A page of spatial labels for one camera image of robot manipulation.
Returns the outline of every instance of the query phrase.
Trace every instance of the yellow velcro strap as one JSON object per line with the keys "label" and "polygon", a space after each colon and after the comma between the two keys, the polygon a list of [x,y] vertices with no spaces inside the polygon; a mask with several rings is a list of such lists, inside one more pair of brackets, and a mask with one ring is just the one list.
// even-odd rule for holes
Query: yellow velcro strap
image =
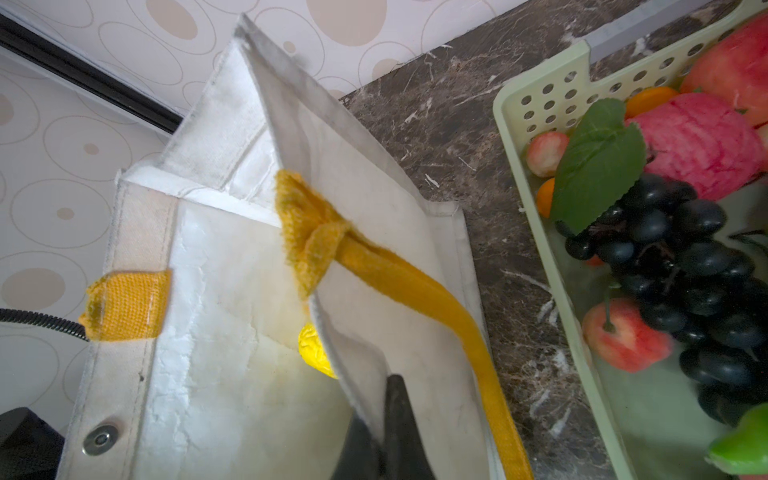
{"label": "yellow velcro strap", "polygon": [[91,340],[152,339],[160,335],[170,290],[170,270],[113,272],[88,287],[80,323]]}
{"label": "yellow velcro strap", "polygon": [[336,260],[380,293],[450,328],[462,341],[475,372],[506,478],[532,480],[531,466],[507,408],[493,360],[469,312],[440,283],[366,239],[300,175],[281,170],[276,179],[277,213],[302,299],[315,290]]}

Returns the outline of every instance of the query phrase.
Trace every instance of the marble countertop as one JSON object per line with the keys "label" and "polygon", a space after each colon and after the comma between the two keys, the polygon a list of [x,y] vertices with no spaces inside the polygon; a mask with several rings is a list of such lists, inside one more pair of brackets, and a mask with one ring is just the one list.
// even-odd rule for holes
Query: marble countertop
{"label": "marble countertop", "polygon": [[[536,479],[616,478],[598,434],[492,115],[503,82],[637,7],[530,0],[343,99],[428,200],[464,209],[492,352]],[[717,0],[593,66],[605,76],[690,34]]]}

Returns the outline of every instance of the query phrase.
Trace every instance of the black cable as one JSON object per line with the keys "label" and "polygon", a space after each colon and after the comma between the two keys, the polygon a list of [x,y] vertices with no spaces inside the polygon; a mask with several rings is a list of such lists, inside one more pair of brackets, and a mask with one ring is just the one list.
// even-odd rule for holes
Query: black cable
{"label": "black cable", "polygon": [[0,322],[43,326],[47,329],[56,330],[57,332],[77,337],[80,340],[88,341],[88,337],[85,336],[85,327],[80,323],[71,322],[57,316],[46,315],[45,313],[0,308]]}

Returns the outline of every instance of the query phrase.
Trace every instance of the light green basket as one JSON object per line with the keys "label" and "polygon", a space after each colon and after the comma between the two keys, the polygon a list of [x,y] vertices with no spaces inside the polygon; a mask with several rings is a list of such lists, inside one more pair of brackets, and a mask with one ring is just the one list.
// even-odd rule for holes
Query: light green basket
{"label": "light green basket", "polygon": [[[726,18],[596,82],[589,79],[590,47],[580,41],[511,79],[494,102],[495,120],[571,354],[619,480],[727,478],[703,461],[709,443],[726,427],[701,411],[695,385],[680,372],[677,355],[635,374],[591,355],[579,319],[601,301],[607,267],[591,269],[565,253],[563,238],[536,211],[535,192],[543,180],[528,170],[520,156],[535,135],[566,131],[598,98],[624,100],[642,88],[676,81],[703,51],[768,7],[766,2],[743,0]],[[729,243],[725,236],[745,227],[748,220],[752,225],[768,223],[768,218],[756,218],[768,215],[764,213],[768,206],[752,208],[766,198],[768,188],[754,184],[720,202],[729,221],[719,238]],[[756,275],[765,279],[765,259],[754,258]]]}

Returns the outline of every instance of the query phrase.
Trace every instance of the green leaf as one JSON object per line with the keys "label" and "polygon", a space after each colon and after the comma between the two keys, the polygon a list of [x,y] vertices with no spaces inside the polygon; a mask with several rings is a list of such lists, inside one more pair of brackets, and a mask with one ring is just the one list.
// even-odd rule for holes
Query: green leaf
{"label": "green leaf", "polygon": [[624,102],[596,101],[571,135],[554,180],[553,221],[581,232],[620,199],[643,173],[645,141],[624,126]]}

